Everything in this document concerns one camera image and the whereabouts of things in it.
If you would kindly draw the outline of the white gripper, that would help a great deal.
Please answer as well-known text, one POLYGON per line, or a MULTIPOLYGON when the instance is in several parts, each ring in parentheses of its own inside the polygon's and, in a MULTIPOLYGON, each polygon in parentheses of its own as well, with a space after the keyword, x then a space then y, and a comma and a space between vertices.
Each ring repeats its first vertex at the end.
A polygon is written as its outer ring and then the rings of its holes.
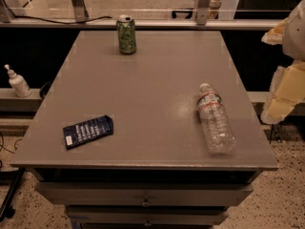
POLYGON ((285 18, 265 32, 261 41, 282 45, 283 52, 295 61, 288 68, 278 66, 260 119, 266 124, 283 121, 305 99, 305 0, 285 18))

